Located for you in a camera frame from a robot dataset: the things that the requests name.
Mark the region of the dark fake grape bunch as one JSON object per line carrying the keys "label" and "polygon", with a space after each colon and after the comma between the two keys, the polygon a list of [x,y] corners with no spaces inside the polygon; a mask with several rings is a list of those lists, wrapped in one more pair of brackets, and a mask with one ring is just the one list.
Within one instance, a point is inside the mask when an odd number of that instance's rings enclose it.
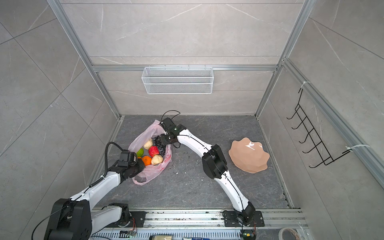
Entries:
{"label": "dark fake grape bunch", "polygon": [[166,145],[162,144],[161,137],[156,136],[155,138],[153,138],[153,144],[155,147],[158,148],[159,155],[164,158],[164,156],[166,154]]}

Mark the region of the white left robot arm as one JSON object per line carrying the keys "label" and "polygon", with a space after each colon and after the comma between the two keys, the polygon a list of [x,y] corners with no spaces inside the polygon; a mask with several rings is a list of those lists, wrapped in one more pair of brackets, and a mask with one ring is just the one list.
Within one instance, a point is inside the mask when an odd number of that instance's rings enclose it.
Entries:
{"label": "white left robot arm", "polygon": [[46,217],[45,240],[88,240],[110,224],[121,228],[132,226],[136,221],[127,204],[112,203],[94,212],[96,204],[126,179],[131,179],[145,169],[143,160],[135,152],[121,150],[120,158],[108,166],[109,142],[105,148],[105,172],[87,188],[68,199],[59,199]]}

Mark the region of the pink plastic shopping bag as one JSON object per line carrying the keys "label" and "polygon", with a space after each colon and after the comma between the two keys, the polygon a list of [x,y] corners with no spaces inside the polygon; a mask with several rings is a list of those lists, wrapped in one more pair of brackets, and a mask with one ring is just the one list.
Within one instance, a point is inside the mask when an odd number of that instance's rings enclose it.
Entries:
{"label": "pink plastic shopping bag", "polygon": [[[137,152],[151,137],[157,137],[164,133],[165,131],[161,127],[160,121],[155,120],[143,133],[136,137],[136,139],[130,144],[128,150],[131,152]],[[172,149],[171,146],[166,146],[163,162],[158,165],[146,166],[142,172],[133,178],[133,183],[139,186],[149,183],[151,180],[159,176],[171,161]]]}

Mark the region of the pink wavy plastic plate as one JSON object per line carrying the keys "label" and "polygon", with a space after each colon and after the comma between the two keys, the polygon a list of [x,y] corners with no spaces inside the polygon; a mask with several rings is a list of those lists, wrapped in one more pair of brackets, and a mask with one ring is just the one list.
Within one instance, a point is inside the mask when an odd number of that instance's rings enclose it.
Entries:
{"label": "pink wavy plastic plate", "polygon": [[249,138],[233,141],[229,156],[237,168],[251,174],[266,170],[270,159],[262,143],[252,142]]}

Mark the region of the beige fake fruit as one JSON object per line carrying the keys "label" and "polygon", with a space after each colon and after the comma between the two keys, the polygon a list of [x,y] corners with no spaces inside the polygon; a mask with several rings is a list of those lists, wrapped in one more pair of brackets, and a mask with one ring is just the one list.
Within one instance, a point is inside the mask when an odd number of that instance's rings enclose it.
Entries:
{"label": "beige fake fruit", "polygon": [[158,164],[161,164],[163,161],[164,159],[161,155],[154,155],[151,159],[151,164],[158,165]]}
{"label": "beige fake fruit", "polygon": [[154,145],[153,140],[149,139],[144,145],[143,148],[149,150]]}

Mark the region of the orange fake fruit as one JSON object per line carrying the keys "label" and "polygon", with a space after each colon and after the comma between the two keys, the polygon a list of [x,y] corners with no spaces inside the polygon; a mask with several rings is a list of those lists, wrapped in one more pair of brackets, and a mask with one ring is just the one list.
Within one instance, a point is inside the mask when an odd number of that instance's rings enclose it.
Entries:
{"label": "orange fake fruit", "polygon": [[145,166],[152,164],[152,158],[150,156],[143,156],[142,161],[145,164]]}

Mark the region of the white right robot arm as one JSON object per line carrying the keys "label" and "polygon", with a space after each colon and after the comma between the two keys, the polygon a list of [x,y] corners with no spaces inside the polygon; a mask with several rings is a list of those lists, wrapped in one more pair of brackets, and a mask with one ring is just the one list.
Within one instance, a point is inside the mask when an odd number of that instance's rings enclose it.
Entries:
{"label": "white right robot arm", "polygon": [[163,145],[175,146],[178,143],[195,152],[202,159],[204,173],[215,180],[229,197],[235,211],[235,216],[242,226],[249,226],[254,222],[256,209],[243,195],[234,182],[219,145],[210,145],[193,135],[185,126],[176,125],[173,118],[162,115],[159,125],[165,131],[161,134]]}

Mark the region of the green fake fruit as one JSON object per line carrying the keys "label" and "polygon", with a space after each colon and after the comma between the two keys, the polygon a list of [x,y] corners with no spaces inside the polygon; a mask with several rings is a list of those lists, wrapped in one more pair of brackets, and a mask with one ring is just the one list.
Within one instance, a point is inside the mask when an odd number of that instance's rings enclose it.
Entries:
{"label": "green fake fruit", "polygon": [[143,155],[144,155],[144,149],[143,149],[143,148],[140,148],[140,149],[137,151],[137,157],[138,157],[138,158],[141,158]]}

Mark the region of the red fake fruit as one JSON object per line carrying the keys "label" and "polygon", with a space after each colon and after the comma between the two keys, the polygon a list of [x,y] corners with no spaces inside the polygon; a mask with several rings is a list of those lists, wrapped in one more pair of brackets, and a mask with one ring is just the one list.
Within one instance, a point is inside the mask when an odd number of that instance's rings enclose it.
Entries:
{"label": "red fake fruit", "polygon": [[148,149],[148,152],[149,152],[149,155],[151,156],[151,158],[153,158],[154,156],[160,154],[159,149],[158,149],[158,147],[156,147],[156,146],[151,146],[151,147]]}

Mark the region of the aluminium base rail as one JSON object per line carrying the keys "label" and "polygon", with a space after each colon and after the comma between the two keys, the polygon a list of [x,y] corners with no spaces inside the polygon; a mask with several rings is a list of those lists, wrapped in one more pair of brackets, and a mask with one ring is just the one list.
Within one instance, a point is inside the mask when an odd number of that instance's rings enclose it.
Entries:
{"label": "aluminium base rail", "polygon": [[261,209],[243,226],[235,213],[223,209],[133,209],[127,227],[109,225],[92,234],[92,240],[312,240],[299,209]]}

